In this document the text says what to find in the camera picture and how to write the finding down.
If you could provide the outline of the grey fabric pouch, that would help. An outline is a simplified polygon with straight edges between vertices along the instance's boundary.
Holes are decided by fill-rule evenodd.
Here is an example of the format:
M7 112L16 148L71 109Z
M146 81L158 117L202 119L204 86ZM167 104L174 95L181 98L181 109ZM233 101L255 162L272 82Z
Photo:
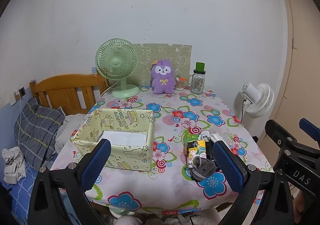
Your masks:
M188 170L193 180L197 182L202 182L206 178L214 174L214 172L217 170L217 166L210 159L196 156L188 164Z

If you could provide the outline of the yellow patterned storage box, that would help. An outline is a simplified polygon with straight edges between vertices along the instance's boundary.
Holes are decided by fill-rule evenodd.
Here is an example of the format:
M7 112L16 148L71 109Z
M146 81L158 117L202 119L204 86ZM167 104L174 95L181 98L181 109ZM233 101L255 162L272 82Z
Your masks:
M93 110L71 136L81 155L90 153L101 139L111 143L107 167L149 171L155 135L155 114L147 109Z

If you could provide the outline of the wall socket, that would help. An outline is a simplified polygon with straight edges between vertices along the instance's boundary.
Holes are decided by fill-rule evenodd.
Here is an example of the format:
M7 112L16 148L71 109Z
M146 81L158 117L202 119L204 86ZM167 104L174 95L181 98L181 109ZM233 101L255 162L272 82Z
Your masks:
M20 97L24 97L26 95L24 87L20 88L18 91L19 91Z

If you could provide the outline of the toothpick jar orange lid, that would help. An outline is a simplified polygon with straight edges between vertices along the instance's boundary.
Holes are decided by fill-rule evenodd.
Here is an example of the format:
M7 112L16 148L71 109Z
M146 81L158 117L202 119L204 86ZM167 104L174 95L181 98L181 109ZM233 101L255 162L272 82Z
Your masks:
M176 76L176 86L175 89L176 90L184 90L184 87L189 85L189 80L181 77L181 76Z

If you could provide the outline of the purple plush toy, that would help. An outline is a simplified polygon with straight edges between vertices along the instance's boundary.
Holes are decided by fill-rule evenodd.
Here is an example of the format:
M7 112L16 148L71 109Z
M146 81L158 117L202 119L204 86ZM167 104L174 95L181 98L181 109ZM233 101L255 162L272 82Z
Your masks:
M159 60L151 68L152 89L154 94L173 94L176 80L174 68L168 59Z

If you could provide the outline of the white standing fan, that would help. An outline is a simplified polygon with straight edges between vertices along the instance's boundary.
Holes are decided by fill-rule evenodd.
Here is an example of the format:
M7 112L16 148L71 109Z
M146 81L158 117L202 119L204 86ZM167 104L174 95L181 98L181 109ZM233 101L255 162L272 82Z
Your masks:
M245 82L235 96L233 107L243 126L271 112L275 100L274 91L267 83L253 85Z

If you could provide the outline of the glass jar green lid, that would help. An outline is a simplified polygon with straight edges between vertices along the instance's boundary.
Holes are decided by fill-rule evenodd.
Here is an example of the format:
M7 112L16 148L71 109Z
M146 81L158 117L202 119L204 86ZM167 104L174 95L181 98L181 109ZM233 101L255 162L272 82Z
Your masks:
M203 62L196 62L193 74L189 76L190 91L193 94L201 95L204 89L206 71Z

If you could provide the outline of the beige door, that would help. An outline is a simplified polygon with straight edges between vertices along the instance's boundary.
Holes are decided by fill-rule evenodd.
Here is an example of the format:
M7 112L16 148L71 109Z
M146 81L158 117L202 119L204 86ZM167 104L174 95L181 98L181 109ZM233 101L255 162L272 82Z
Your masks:
M306 118L319 126L319 10L313 0L285 0L287 54L279 93L269 119L300 143L318 144L299 127Z

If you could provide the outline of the crumpled white cloth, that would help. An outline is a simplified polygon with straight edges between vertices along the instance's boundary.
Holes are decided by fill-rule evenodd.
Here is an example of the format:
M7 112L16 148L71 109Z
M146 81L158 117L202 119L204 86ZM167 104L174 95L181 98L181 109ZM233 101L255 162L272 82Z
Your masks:
M2 150L2 157L5 162L4 178L7 184L17 184L20 179L25 178L25 160L23 153L18 146Z

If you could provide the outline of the yellow cartoon snack box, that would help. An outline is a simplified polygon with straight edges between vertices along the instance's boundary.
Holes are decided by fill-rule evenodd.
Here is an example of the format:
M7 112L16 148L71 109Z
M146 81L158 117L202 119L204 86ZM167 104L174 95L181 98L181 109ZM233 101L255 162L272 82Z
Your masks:
M207 158L206 142L204 140L188 141L184 145L184 155L187 164L193 163L195 157Z

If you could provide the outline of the green tissue pack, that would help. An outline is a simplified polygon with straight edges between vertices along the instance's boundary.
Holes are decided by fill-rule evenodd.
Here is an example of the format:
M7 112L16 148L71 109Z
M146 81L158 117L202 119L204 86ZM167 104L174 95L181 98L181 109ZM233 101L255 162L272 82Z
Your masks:
M199 136L200 136L199 134L190 134L190 133L185 132L183 140L185 143L188 143L188 142L198 140Z

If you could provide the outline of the grey plaid pillow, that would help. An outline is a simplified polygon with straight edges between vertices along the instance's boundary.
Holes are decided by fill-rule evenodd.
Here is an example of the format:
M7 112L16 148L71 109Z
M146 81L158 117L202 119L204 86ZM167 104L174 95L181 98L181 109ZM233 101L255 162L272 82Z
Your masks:
M65 120L62 109L52 109L28 100L14 127L14 136L25 161L35 170L56 157L56 136Z

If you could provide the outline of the green patterned cardboard panel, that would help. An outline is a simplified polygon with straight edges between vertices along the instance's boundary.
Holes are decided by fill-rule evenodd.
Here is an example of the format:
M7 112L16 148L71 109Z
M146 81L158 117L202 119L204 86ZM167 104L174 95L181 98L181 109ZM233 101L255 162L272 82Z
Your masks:
M152 63L169 60L174 67L174 75L187 78L190 73L191 45L183 44L134 44L138 52L138 64L127 78L127 83L136 86L151 85Z

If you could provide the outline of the green desk fan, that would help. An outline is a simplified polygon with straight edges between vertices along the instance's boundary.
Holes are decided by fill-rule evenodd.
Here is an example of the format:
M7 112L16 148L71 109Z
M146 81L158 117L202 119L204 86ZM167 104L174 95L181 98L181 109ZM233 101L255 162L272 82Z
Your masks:
M112 91L112 96L115 98L130 98L139 93L136 85L126 82L126 79L135 71L137 64L138 53L135 46L121 38L106 41L95 55L97 72L107 80L118 81L120 84Z

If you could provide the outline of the floral tablecloth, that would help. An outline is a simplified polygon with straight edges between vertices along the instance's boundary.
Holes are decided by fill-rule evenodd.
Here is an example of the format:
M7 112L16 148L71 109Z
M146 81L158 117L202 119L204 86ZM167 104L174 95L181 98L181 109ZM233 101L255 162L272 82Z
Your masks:
M194 95L178 90L155 95L142 87L136 96L116 99L106 93L94 108L148 109L155 114L155 141L149 171L105 167L86 195L97 204L162 215L183 214L236 199L223 173L196 182L187 172L184 134L219 133L231 152L259 170L272 166L235 114L212 91Z

